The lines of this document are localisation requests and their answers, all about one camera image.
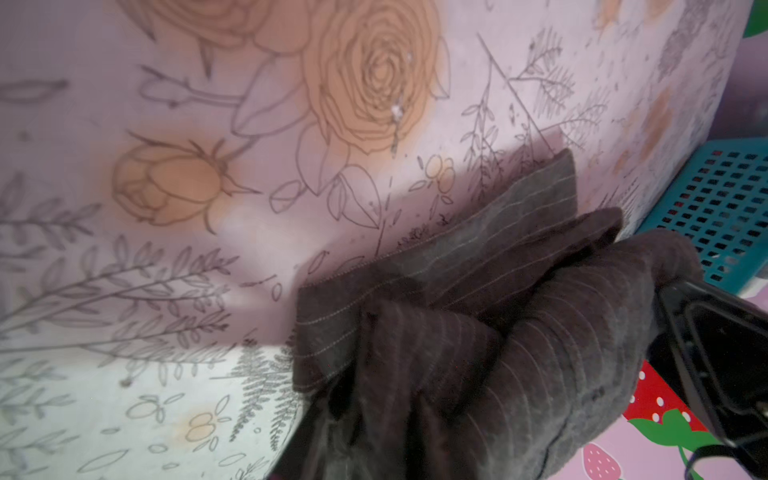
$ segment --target strawberry patterned mat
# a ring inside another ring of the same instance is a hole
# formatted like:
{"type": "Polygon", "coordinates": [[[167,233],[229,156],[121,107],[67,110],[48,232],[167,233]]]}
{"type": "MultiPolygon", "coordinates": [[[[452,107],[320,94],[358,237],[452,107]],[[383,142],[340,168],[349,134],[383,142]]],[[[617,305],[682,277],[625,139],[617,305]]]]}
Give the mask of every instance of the strawberry patterned mat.
{"type": "MultiPolygon", "coordinates": [[[[672,388],[643,365],[624,416],[588,443],[553,480],[683,480],[686,459],[718,443],[672,388]]],[[[696,480],[750,480],[735,460],[706,458],[696,480]]]]}

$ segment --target gray cloth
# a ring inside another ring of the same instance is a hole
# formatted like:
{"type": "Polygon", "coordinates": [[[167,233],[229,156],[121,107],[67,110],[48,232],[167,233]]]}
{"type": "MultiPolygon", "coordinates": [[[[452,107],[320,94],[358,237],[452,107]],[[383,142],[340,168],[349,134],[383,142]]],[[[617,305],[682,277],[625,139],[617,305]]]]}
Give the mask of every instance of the gray cloth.
{"type": "Polygon", "coordinates": [[[690,242],[575,218],[571,154],[410,250],[300,291],[294,387],[331,384],[303,478],[555,473],[625,409],[690,242]]]}

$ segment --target plastic basket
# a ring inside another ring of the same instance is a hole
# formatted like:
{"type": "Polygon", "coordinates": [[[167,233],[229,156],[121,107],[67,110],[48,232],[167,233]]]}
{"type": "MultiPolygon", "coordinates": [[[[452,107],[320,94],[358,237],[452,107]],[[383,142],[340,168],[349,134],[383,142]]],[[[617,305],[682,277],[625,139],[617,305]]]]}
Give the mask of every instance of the plastic basket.
{"type": "Polygon", "coordinates": [[[768,139],[705,143],[637,232],[657,227],[690,238],[704,279],[738,294],[766,260],[768,139]]]}

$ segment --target pink surface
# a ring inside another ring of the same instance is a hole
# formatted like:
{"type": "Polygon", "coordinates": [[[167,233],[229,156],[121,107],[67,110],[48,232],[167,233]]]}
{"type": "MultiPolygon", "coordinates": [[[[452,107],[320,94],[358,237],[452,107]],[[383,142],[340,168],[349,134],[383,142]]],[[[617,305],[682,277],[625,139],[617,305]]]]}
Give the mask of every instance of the pink surface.
{"type": "MultiPolygon", "coordinates": [[[[624,417],[619,418],[592,443],[618,462],[622,480],[683,480],[685,467],[677,448],[663,447],[648,441],[624,417]]],[[[590,480],[584,470],[583,451],[579,449],[578,454],[551,478],[590,480]]],[[[704,480],[750,480],[739,464],[728,458],[702,460],[697,463],[696,471],[704,480]]]]}

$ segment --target black strap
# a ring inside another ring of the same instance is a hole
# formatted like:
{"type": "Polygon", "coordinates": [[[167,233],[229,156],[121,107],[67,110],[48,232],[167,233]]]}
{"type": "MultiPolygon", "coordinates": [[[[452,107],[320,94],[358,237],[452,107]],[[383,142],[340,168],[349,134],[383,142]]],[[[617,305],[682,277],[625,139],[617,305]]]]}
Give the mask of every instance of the black strap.
{"type": "Polygon", "coordinates": [[[725,445],[707,445],[696,449],[685,467],[685,480],[694,480],[694,463],[706,457],[736,458],[736,449],[725,445]]]}

